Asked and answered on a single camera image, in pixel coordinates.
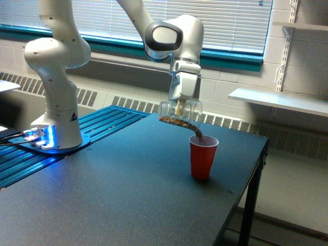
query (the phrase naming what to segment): warning label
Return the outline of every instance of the warning label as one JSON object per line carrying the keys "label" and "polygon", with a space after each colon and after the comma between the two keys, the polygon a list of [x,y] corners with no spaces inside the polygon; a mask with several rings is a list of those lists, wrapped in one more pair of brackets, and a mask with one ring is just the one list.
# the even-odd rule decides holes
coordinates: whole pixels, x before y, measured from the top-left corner
{"label": "warning label", "polygon": [[75,112],[73,112],[73,115],[72,115],[72,117],[71,117],[71,120],[70,120],[70,121],[75,121],[75,120],[77,120],[77,117],[76,117],[76,114],[75,114]]}

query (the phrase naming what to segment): floor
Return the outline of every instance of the floor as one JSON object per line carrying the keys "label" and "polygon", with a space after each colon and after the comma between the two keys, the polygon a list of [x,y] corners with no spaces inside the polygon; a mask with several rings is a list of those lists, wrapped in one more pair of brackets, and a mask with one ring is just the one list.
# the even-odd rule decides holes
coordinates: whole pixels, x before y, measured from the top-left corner
{"label": "floor", "polygon": [[256,212],[328,234],[327,173],[328,161],[269,149]]}
{"label": "floor", "polygon": [[[237,211],[224,234],[219,246],[238,245],[242,212]],[[249,246],[328,246],[328,241],[320,240],[294,229],[286,229],[276,223],[263,222],[255,218],[253,221]]]}

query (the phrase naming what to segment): clear glass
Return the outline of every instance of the clear glass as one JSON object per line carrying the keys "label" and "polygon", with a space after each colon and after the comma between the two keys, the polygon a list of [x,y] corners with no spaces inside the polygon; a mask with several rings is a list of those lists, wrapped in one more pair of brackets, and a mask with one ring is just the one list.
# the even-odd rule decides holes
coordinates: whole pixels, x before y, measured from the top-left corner
{"label": "clear glass", "polygon": [[161,101],[158,109],[158,119],[165,123],[180,127],[199,128],[202,116],[200,101],[187,100],[182,104],[175,101]]}

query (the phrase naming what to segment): window blinds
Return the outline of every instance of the window blinds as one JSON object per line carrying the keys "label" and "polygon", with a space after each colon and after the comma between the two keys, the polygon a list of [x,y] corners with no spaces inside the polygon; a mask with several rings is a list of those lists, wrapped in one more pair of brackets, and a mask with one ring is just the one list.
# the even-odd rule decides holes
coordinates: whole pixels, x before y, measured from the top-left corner
{"label": "window blinds", "polygon": [[[205,27],[204,48],[263,53],[273,0],[144,0],[154,20],[189,14]],[[115,0],[72,0],[82,34],[141,40]],[[0,0],[0,24],[46,28],[38,17],[37,0]]]}

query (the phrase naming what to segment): red plastic cup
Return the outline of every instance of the red plastic cup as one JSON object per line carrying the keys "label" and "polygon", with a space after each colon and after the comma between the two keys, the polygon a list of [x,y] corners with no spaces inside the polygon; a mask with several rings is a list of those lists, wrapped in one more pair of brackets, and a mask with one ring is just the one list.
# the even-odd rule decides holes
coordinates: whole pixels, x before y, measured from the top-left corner
{"label": "red plastic cup", "polygon": [[191,136],[189,141],[191,176],[196,179],[209,178],[219,141],[214,137],[205,135],[203,135],[202,141],[196,136]]}

